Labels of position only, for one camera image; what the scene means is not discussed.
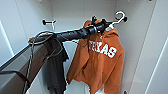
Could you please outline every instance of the fabric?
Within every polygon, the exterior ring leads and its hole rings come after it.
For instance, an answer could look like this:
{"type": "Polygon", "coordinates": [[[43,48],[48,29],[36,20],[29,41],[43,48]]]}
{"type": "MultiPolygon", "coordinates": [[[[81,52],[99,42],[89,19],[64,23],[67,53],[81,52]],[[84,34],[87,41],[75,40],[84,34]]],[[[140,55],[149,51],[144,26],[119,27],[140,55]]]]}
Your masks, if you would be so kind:
{"type": "MultiPolygon", "coordinates": [[[[86,21],[84,27],[89,24],[91,21],[86,21]]],[[[90,94],[95,94],[103,85],[105,94],[119,94],[124,48],[117,29],[80,39],[79,44],[67,73],[68,84],[75,79],[85,82],[90,94]]]]}
{"type": "Polygon", "coordinates": [[[54,91],[55,94],[63,94],[66,90],[63,62],[68,59],[68,55],[62,43],[60,45],[58,42],[55,42],[53,47],[53,49],[56,49],[54,54],[59,54],[50,57],[47,61],[47,86],[48,89],[54,91]]]}

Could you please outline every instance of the jacket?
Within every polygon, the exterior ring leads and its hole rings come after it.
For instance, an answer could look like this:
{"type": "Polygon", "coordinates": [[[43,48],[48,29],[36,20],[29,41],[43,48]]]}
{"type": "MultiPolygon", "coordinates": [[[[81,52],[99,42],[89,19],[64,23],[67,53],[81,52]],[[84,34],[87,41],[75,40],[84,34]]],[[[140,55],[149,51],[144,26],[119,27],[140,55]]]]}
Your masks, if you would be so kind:
{"type": "MultiPolygon", "coordinates": [[[[89,24],[91,21],[86,21],[84,27],[89,24]]],[[[105,94],[119,94],[123,61],[124,48],[117,29],[80,39],[67,73],[67,82],[70,84],[73,79],[85,82],[90,94],[95,94],[103,85],[105,94]]]]}

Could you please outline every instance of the black strap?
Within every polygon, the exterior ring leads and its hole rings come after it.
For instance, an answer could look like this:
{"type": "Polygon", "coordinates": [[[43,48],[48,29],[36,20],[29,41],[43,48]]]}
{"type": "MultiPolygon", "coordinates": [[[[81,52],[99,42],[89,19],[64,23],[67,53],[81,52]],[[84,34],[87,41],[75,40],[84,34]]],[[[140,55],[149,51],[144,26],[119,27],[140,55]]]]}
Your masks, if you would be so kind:
{"type": "Polygon", "coordinates": [[[27,77],[25,77],[22,73],[18,72],[18,71],[0,71],[0,74],[12,74],[12,73],[16,73],[20,78],[22,78],[24,81],[27,81],[27,86],[28,88],[30,88],[30,81],[27,77]]]}

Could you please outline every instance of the closet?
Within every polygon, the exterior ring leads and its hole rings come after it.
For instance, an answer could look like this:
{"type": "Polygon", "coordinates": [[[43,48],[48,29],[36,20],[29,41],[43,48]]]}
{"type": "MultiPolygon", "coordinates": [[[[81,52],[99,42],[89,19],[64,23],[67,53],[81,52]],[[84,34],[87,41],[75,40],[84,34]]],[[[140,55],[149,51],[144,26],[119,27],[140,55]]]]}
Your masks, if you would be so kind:
{"type": "MultiPolygon", "coordinates": [[[[120,94],[166,94],[167,4],[167,0],[0,0],[0,65],[27,46],[30,37],[53,31],[51,24],[43,25],[44,19],[56,20],[54,32],[60,33],[82,28],[93,16],[116,21],[121,15],[115,13],[123,11],[127,22],[114,25],[125,49],[120,94]]],[[[69,56],[64,62],[66,76],[77,44],[68,41],[63,45],[69,56]]],[[[47,90],[45,69],[46,64],[27,94],[54,94],[47,90]]],[[[73,80],[64,94],[87,92],[85,83],[73,80]]]]}

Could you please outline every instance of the dark gray garment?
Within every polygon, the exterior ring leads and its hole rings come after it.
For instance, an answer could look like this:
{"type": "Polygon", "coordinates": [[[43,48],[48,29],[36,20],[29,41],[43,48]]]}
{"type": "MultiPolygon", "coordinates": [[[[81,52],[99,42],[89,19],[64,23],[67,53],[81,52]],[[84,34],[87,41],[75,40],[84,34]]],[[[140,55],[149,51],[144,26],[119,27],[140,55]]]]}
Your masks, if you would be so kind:
{"type": "Polygon", "coordinates": [[[56,49],[53,55],[59,53],[61,49],[62,51],[58,55],[50,57],[47,61],[48,89],[54,91],[55,94],[63,94],[66,90],[63,62],[69,58],[62,43],[60,45],[59,42],[55,41],[52,46],[53,49],[56,49]]]}

